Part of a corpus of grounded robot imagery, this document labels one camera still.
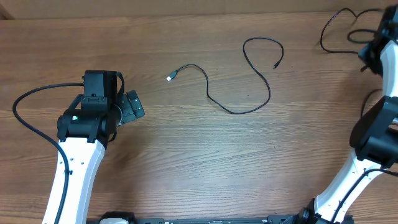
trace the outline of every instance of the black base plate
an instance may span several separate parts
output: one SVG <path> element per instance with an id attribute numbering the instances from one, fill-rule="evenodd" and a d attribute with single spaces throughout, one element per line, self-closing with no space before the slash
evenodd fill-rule
<path id="1" fill-rule="evenodd" d="M 136 224 L 292 224 L 292 222 L 290 222 L 291 219 L 289 219 L 291 216 L 293 215 L 269 215 L 268 217 L 264 218 L 199 218 L 181 220 L 164 220 L 163 218 L 137 218 Z M 99 223 L 100 221 L 92 221 L 87 222 L 86 224 Z"/>

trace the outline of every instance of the table surface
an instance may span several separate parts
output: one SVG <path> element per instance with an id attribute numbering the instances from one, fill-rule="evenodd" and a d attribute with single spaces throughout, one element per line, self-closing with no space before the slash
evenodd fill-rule
<path id="1" fill-rule="evenodd" d="M 320 194 L 349 154 L 349 136 L 365 95 L 382 79 L 361 73 L 353 54 L 326 54 L 320 32 L 334 12 L 222 16 L 115 17 L 0 21 L 0 223 L 40 223 L 55 173 L 57 151 L 12 115 L 14 100 L 39 86 L 81 82 L 85 70 L 122 72 L 145 117 L 118 129 L 96 175 L 90 218 L 112 210 L 137 217 L 232 218 L 297 213 Z M 381 15 L 354 27 L 377 27 Z M 347 43 L 353 17 L 330 25 L 325 45 Z M 202 66 L 210 95 L 235 111 L 272 96 L 256 112 L 232 115 L 206 97 L 206 81 L 186 63 Z M 18 111 L 54 139 L 57 119 L 82 87 L 45 90 Z M 350 208 L 358 223 L 394 223 L 397 179 L 382 175 Z"/>

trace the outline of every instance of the wood grain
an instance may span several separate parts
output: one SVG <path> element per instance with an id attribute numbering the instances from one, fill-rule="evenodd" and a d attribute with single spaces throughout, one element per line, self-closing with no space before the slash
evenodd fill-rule
<path id="1" fill-rule="evenodd" d="M 348 157 L 348 139 L 365 95 L 381 78 L 361 73 L 353 54 L 326 54 L 318 40 L 332 13 L 114 17 L 0 21 L 0 223 L 40 223 L 57 152 L 13 117 L 11 106 L 38 86 L 80 82 L 86 69 L 118 70 L 146 116 L 120 127 L 96 176 L 88 216 L 112 210 L 137 217 L 263 217 L 297 213 L 320 194 Z M 355 27 L 376 28 L 378 13 L 342 13 L 328 27 L 330 49 L 360 49 L 345 40 Z M 268 79 L 267 98 L 249 58 Z M 29 123 L 55 138 L 56 120 L 80 87 L 34 94 L 18 106 Z M 397 179 L 378 177 L 349 213 L 358 223 L 394 223 Z"/>
<path id="2" fill-rule="evenodd" d="M 0 0 L 15 19 L 111 16 L 212 15 L 265 12 L 354 11 L 397 4 L 396 0 Z"/>

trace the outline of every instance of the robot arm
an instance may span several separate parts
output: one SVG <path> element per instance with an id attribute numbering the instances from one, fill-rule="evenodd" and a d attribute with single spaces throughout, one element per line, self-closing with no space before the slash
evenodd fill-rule
<path id="1" fill-rule="evenodd" d="M 116 80 L 122 80 L 116 93 Z M 144 116 L 135 91 L 124 92 L 123 76 L 113 71 L 85 72 L 83 95 L 78 95 L 58 119 L 59 145 L 68 158 L 69 183 L 59 223 L 86 223 L 91 190 L 104 157 L 108 139 L 116 137 L 116 127 Z M 62 199 L 65 161 L 58 153 L 57 170 L 43 224 L 55 223 Z"/>
<path id="2" fill-rule="evenodd" d="M 383 94 L 388 97 L 398 96 L 398 45 L 390 41 L 382 50 L 380 60 L 383 68 Z M 368 159 L 358 160 L 355 149 L 352 149 L 348 160 L 328 188 L 315 199 L 315 213 L 331 221 L 339 202 L 364 171 L 381 168 L 380 163 Z M 365 187 L 381 172 L 372 172 L 364 178 L 350 193 L 342 208 L 338 211 L 335 222 L 342 222 L 345 213 Z"/>
<path id="3" fill-rule="evenodd" d="M 379 33 L 398 39 L 398 5 L 388 7 Z M 381 35 L 360 51 L 359 57 L 374 73 L 383 77 L 383 97 L 355 125 L 350 155 L 327 189 L 298 215 L 296 223 L 343 223 L 345 214 L 366 186 L 381 172 L 371 172 L 350 192 L 370 169 L 385 169 L 398 162 L 398 132 L 389 126 L 398 114 L 398 45 Z M 348 195 L 341 208 L 340 203 Z"/>

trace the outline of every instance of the black wire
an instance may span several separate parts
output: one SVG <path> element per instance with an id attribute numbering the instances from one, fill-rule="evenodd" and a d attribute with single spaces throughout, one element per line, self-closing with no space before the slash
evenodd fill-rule
<path id="1" fill-rule="evenodd" d="M 357 15 L 357 14 L 355 14 L 354 11 L 352 11 L 352 10 L 349 9 L 349 8 L 344 8 L 344 9 L 340 9 L 339 11 L 337 11 L 336 14 L 335 14 L 334 16 L 332 16 L 331 19 L 326 23 L 326 25 L 325 25 L 324 28 L 322 29 L 322 33 L 321 33 L 321 39 L 320 39 L 321 48 L 322 48 L 324 51 L 328 52 L 328 53 L 349 53 L 349 54 L 358 54 L 358 52 L 357 52 L 357 51 L 354 51 L 354 50 L 328 50 L 328 49 L 326 49 L 326 48 L 323 46 L 323 42 L 322 42 L 322 40 L 323 40 L 323 33 L 324 33 L 326 27 L 328 27 L 329 23 L 330 23 L 339 13 L 341 13 L 342 11 L 345 11 L 345 10 L 349 11 L 350 13 L 352 13 L 352 15 L 354 15 L 355 21 L 353 22 L 353 24 L 356 22 L 356 20 L 358 19 L 358 17 L 361 16 L 362 14 L 364 14 L 364 13 L 367 13 L 367 12 L 383 12 L 383 10 L 381 10 L 381 9 L 367 9 L 367 10 L 364 10 L 364 11 L 360 12 L 360 13 Z"/>
<path id="2" fill-rule="evenodd" d="M 356 186 L 358 186 L 358 184 L 361 182 L 361 180 L 368 176 L 369 173 L 374 172 L 374 171 L 379 171 L 379 172 L 383 172 L 385 174 L 389 174 L 389 175 L 393 175 L 395 177 L 398 177 L 398 173 L 396 172 L 392 172 L 389 170 L 385 170 L 385 169 L 369 169 L 367 171 L 365 171 L 359 178 L 358 180 L 354 183 L 354 185 L 350 188 L 350 190 L 347 192 L 347 194 L 344 196 L 344 198 L 339 202 L 337 209 L 335 210 L 335 213 L 333 214 L 333 218 L 331 219 L 331 222 L 334 223 L 337 217 L 338 212 L 340 211 L 340 209 L 342 208 L 342 206 L 344 205 L 344 203 L 346 202 L 347 198 L 349 197 L 349 195 L 354 191 L 354 189 L 356 188 Z"/>
<path id="3" fill-rule="evenodd" d="M 375 89 L 375 90 L 372 90 L 372 91 L 370 91 L 370 92 L 365 96 L 365 99 L 363 100 L 362 106 L 361 106 L 361 117 L 360 117 L 360 118 L 363 117 L 363 112 L 364 112 L 364 110 L 365 110 L 366 103 L 368 102 L 368 100 L 369 100 L 369 98 L 371 97 L 371 95 L 373 95 L 373 93 L 378 92 L 378 91 L 381 91 L 381 90 L 382 90 L 382 89 Z"/>
<path id="4" fill-rule="evenodd" d="M 371 40 L 354 40 L 354 39 L 352 39 L 351 35 L 355 34 L 357 32 L 369 32 L 369 33 L 372 33 L 372 34 L 381 35 L 384 38 L 392 40 L 394 43 L 398 44 L 398 41 L 395 38 L 393 38 L 393 37 L 391 37 L 389 35 L 383 34 L 383 33 L 379 32 L 377 30 L 371 30 L 371 29 L 356 29 L 356 30 L 352 30 L 351 32 L 348 33 L 347 40 L 349 40 L 350 42 L 355 43 L 355 44 L 368 44 L 368 43 L 372 42 Z"/>
<path id="5" fill-rule="evenodd" d="M 254 108 L 253 110 L 244 111 L 244 112 L 234 112 L 234 111 L 230 111 L 229 109 L 227 109 L 227 108 L 225 108 L 223 105 L 221 105 L 219 102 L 217 102 L 216 100 L 214 100 L 214 99 L 209 95 L 209 78 L 207 77 L 207 74 L 206 74 L 206 72 L 204 71 L 204 69 L 202 69 L 199 65 L 195 65 L 195 64 L 192 64 L 192 63 L 186 64 L 186 65 L 181 66 L 179 69 L 177 69 L 176 72 L 178 73 L 179 71 L 183 70 L 184 68 L 187 68 L 187 67 L 190 67 L 190 66 L 194 66 L 194 67 L 196 67 L 196 68 L 199 68 L 199 69 L 201 70 L 201 72 L 203 72 L 203 74 L 204 74 L 205 77 L 206 77 L 206 84 L 207 84 L 206 94 L 207 94 L 207 97 L 208 97 L 211 101 L 215 102 L 218 106 L 220 106 L 220 107 L 223 108 L 225 111 L 227 111 L 227 112 L 229 112 L 229 113 L 231 113 L 231 114 L 247 114 L 247 113 L 254 112 L 254 111 L 256 111 L 256 110 L 262 108 L 263 106 L 265 106 L 265 105 L 269 102 L 269 100 L 270 100 L 270 98 L 271 98 L 271 88 L 269 87 L 269 83 L 268 83 L 267 79 L 266 79 L 259 71 L 257 71 L 257 69 L 254 67 L 254 65 L 251 63 L 251 61 L 249 60 L 248 56 L 246 55 L 246 50 L 245 50 L 246 43 L 249 42 L 250 40 L 257 40 L 257 39 L 273 41 L 273 42 L 279 44 L 280 48 L 282 49 L 282 56 L 280 56 L 279 61 L 277 61 L 277 63 L 274 65 L 274 69 L 278 67 L 278 65 L 280 64 L 280 62 L 282 61 L 282 59 L 283 59 L 283 57 L 284 57 L 284 46 L 282 46 L 282 44 L 281 44 L 280 42 L 278 42 L 277 40 L 274 40 L 274 39 L 272 39 L 272 38 L 268 38 L 268 37 L 252 37 L 252 38 L 247 39 L 247 40 L 243 43 L 243 55 L 244 55 L 244 58 L 246 59 L 246 61 L 247 61 L 248 64 L 250 65 L 250 67 L 262 78 L 262 80 L 264 81 L 264 83 L 267 85 L 267 89 L 268 89 L 268 99 L 266 100 L 266 102 L 263 103 L 262 105 L 258 106 L 257 108 Z"/>
<path id="6" fill-rule="evenodd" d="M 62 84 L 56 84 L 56 85 L 48 85 L 48 86 L 43 86 L 40 88 L 36 88 L 34 90 L 28 91 L 27 93 L 24 93 L 22 96 L 18 97 L 18 99 L 14 102 L 14 104 L 12 105 L 12 112 L 14 113 L 14 116 L 17 118 L 17 120 L 19 122 L 21 122 L 21 124 L 23 124 L 25 127 L 29 128 L 30 130 L 32 130 L 34 133 L 38 134 L 39 136 L 42 136 L 45 140 L 49 141 L 51 144 L 53 144 L 57 149 L 58 152 L 61 154 L 62 159 L 63 159 L 63 164 L 65 166 L 65 181 L 63 183 L 63 190 L 62 190 L 62 196 L 61 196 L 61 201 L 60 201 L 60 206 L 58 207 L 58 212 L 57 212 L 57 216 L 55 217 L 55 224 L 58 224 L 60 217 L 61 217 L 61 213 L 62 213 L 62 209 L 63 209 L 63 205 L 65 204 L 65 198 L 67 196 L 67 190 L 68 190 L 68 183 L 69 183 L 69 163 L 68 163 L 68 158 L 65 155 L 65 152 L 63 151 L 63 149 L 58 145 L 58 143 L 56 143 L 52 138 L 50 138 L 48 135 L 44 134 L 43 132 L 39 131 L 38 129 L 34 128 L 33 126 L 31 126 L 30 124 L 28 124 L 26 121 L 24 121 L 19 114 L 17 113 L 17 105 L 18 103 L 25 97 L 29 96 L 32 93 L 35 93 L 37 91 L 40 90 L 46 90 L 49 88 L 56 88 L 56 87 L 63 87 L 63 86 L 84 86 L 82 83 L 62 83 Z"/>

